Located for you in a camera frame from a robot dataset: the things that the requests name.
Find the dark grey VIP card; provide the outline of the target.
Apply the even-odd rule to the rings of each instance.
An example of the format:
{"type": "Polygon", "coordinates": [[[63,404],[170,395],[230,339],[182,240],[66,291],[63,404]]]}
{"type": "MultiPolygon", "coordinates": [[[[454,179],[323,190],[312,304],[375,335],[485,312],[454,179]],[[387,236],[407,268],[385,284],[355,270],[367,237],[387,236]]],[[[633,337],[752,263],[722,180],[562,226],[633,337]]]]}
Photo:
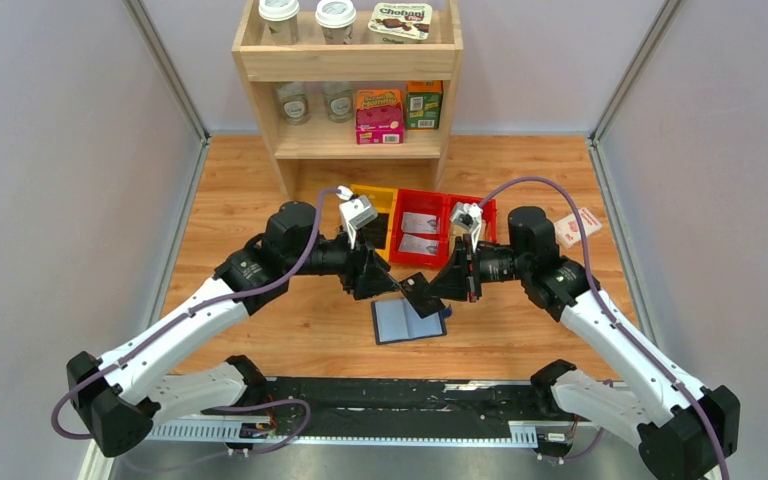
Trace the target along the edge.
{"type": "Polygon", "coordinates": [[[444,312],[447,306],[429,292],[429,282],[422,272],[417,272],[399,282],[400,291],[420,318],[444,312]]]}

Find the blue leather card holder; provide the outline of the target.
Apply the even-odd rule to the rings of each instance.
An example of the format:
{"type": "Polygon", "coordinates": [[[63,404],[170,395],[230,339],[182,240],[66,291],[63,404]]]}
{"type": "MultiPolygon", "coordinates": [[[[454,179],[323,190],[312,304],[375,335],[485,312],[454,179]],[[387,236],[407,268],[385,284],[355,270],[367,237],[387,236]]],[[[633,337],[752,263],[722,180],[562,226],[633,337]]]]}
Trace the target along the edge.
{"type": "Polygon", "coordinates": [[[406,299],[394,299],[373,301],[371,313],[376,344],[386,345],[445,336],[452,308],[421,318],[406,299]]]}

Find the yellow plastic bin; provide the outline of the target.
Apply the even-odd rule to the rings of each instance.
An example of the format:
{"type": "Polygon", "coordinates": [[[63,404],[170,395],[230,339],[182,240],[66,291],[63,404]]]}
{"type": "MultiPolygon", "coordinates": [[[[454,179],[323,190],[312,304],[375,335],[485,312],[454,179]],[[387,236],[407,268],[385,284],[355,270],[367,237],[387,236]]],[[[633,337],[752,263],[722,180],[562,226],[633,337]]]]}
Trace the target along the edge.
{"type": "Polygon", "coordinates": [[[392,244],[393,225],[395,220],[395,209],[398,197],[396,188],[387,188],[379,186],[351,184],[351,190],[358,195],[366,195],[378,213],[387,213],[389,215],[389,239],[385,250],[376,252],[385,260],[390,257],[390,248],[392,244]]]}

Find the red double plastic bin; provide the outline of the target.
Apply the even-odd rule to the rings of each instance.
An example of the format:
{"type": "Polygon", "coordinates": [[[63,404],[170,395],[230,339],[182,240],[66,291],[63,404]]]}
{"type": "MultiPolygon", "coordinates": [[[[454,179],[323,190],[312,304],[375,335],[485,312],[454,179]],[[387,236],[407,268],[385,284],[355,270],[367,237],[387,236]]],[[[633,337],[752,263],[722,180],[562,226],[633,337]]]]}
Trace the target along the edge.
{"type": "Polygon", "coordinates": [[[449,241],[449,217],[456,202],[478,203],[481,197],[428,192],[420,190],[400,189],[398,192],[395,220],[392,233],[389,261],[396,264],[422,266],[428,268],[443,267],[450,256],[449,241]],[[413,234],[424,238],[439,241],[439,250],[436,256],[424,256],[416,254],[404,254],[398,251],[402,236],[401,219],[404,212],[416,212],[436,215],[438,218],[438,233],[435,235],[413,234]]]}

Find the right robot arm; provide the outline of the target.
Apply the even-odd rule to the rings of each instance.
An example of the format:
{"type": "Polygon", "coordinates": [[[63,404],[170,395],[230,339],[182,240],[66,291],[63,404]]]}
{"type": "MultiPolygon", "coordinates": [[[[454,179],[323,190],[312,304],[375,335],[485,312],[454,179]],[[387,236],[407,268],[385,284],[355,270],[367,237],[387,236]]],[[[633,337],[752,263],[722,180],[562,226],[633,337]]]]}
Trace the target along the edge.
{"type": "Polygon", "coordinates": [[[583,417],[635,448],[658,479],[727,476],[737,447],[740,403],[671,361],[615,307],[580,263],[561,254],[553,223],[534,206],[508,215],[509,244],[483,241],[482,210],[456,203],[464,230],[447,265],[431,281],[433,297],[475,302],[483,286],[516,280],[528,299],[593,348],[620,376],[616,389],[556,360],[532,375],[530,403],[541,417],[583,417]]]}

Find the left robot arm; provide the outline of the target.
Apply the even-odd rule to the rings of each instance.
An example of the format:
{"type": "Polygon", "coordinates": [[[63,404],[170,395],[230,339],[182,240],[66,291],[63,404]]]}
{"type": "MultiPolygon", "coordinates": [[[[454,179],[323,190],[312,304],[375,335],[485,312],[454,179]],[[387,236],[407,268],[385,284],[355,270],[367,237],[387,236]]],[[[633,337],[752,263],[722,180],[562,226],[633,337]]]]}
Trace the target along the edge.
{"type": "Polygon", "coordinates": [[[321,234],[321,207],[289,201],[262,233],[230,254],[214,273],[157,323],[98,357],[67,363],[67,397],[107,458],[139,445],[156,426],[226,407],[245,415],[266,399],[260,371],[243,355],[196,374],[173,369],[207,341],[251,318],[289,289],[296,275],[338,278],[344,292],[365,300],[398,290],[389,264],[361,229],[377,219],[371,201],[350,195],[338,206],[341,227],[321,234]]]}

